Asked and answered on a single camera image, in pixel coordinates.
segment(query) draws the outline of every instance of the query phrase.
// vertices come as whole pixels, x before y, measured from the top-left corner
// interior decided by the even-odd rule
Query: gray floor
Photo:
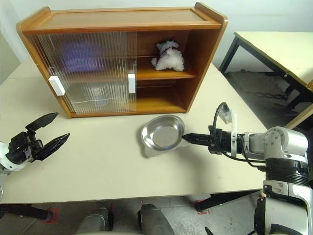
[[[288,100],[280,95],[287,84],[279,77],[264,74],[238,72],[227,74],[229,82],[243,100],[267,127],[284,126],[308,104],[300,104],[294,110],[286,105],[297,95],[293,92]],[[308,119],[297,128],[310,140],[312,120]],[[215,235],[246,235],[253,230],[253,215],[258,193],[246,196],[204,213],[198,213],[193,206],[196,200],[208,195],[162,198],[136,198],[97,202],[74,202],[34,205],[42,209],[58,209],[55,223],[47,224],[32,218],[6,214],[0,219],[1,235],[67,235],[74,234],[83,218],[98,207],[110,207],[114,212],[114,231],[140,233],[137,225],[137,211],[142,203],[153,203],[160,207],[172,225],[176,235],[205,235],[207,226]]]

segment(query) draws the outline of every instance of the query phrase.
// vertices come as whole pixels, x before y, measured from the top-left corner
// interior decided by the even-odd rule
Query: table surface
[[[177,114],[186,132],[208,133],[217,106],[238,113],[238,132],[266,128],[211,64],[187,114]],[[44,161],[28,163],[7,177],[1,203],[41,203],[217,193],[262,188],[264,173],[205,146],[189,145],[153,158],[143,154],[141,127],[159,115],[68,119],[33,61],[23,62],[0,86],[0,140],[10,142],[38,117],[58,117],[36,137],[44,144],[70,132]],[[230,130],[221,120],[218,127]]]
[[[235,32],[305,87],[313,88],[313,33]]]

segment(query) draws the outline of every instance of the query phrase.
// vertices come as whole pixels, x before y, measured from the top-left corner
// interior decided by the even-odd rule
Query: stainless steel bowl
[[[143,143],[150,149],[166,151],[179,145],[185,125],[175,115],[163,115],[149,121],[141,131]]]

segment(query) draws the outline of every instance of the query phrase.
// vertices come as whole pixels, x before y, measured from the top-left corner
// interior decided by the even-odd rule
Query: ribbed glass panel
[[[50,75],[59,77],[71,112],[135,111],[128,74],[136,74],[136,32],[29,36]]]

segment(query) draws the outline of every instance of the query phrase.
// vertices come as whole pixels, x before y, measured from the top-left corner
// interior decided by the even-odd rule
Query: plush toy
[[[160,51],[160,57],[155,57],[151,60],[151,64],[156,70],[184,70],[184,58],[182,57],[181,52],[177,50],[179,47],[178,43],[174,41],[166,41],[158,43],[156,46]]]

